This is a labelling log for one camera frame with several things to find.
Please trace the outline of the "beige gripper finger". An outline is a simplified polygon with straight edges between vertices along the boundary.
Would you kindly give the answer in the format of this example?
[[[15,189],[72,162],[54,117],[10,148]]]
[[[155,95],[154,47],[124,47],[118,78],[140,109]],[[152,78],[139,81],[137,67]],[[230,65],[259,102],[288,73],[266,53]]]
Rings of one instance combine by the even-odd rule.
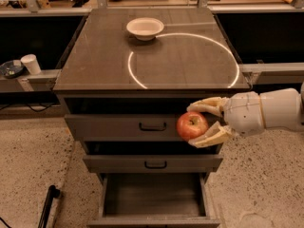
[[[215,122],[203,135],[189,140],[188,143],[196,148],[205,148],[225,143],[235,136],[236,132],[232,127]]]
[[[224,106],[229,101],[226,97],[211,97],[191,103],[187,106],[188,112],[207,112],[212,115],[221,117],[224,111]]]

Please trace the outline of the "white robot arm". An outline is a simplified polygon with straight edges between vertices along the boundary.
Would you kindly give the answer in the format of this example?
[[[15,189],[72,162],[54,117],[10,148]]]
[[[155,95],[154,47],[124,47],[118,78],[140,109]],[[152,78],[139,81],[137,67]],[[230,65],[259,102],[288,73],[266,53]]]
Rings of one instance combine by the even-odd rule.
[[[265,129],[304,131],[303,91],[294,88],[211,97],[191,103],[187,111],[211,113],[225,122],[215,122],[204,134],[188,141],[196,148],[225,143],[235,136],[261,134]]]

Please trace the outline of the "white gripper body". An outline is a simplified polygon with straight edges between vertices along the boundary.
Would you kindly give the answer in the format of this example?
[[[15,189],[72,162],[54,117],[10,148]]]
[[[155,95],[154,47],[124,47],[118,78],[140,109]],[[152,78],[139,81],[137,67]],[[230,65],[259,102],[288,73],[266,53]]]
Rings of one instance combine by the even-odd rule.
[[[224,121],[242,137],[264,131],[260,97],[255,92],[234,95],[223,107],[223,112]]]

